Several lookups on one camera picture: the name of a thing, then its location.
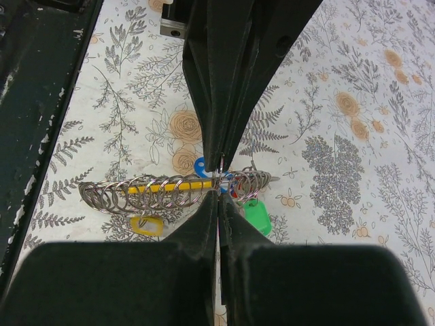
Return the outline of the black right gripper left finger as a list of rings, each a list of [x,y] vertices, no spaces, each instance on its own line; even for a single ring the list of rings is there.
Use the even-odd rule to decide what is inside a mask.
[[[160,242],[51,242],[32,250],[2,325],[212,325],[218,196]]]

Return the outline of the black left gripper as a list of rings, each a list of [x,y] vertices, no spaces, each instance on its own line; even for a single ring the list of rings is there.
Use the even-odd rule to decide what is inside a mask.
[[[208,172],[228,169],[265,88],[321,1],[163,1],[160,34],[184,37],[183,72]]]

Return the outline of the yellow tag key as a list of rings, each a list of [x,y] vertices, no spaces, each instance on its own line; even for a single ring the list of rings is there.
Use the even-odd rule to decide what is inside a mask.
[[[163,221],[154,216],[131,217],[130,226],[133,232],[145,236],[161,236],[164,229]]]

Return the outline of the blue tag ring key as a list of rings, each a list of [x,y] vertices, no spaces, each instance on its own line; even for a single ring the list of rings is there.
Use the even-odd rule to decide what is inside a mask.
[[[202,178],[212,178],[212,176],[213,176],[212,172],[205,171],[205,159],[204,159],[204,157],[199,157],[195,161],[194,172]],[[230,181],[231,177],[232,177],[232,174],[230,172],[226,171],[223,173],[222,183],[220,184],[220,190],[222,193],[228,192],[228,182]]]

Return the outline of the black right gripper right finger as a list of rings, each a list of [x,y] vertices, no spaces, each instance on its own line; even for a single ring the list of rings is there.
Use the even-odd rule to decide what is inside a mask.
[[[425,325],[399,259],[377,245],[274,244],[219,198],[229,325]]]

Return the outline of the numbered keyring organizer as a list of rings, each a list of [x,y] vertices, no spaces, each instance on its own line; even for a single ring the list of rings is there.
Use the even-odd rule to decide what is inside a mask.
[[[200,176],[139,175],[123,181],[82,182],[81,199],[92,209],[110,215],[186,209],[207,192],[227,193],[238,202],[254,199],[279,177],[252,167]]]

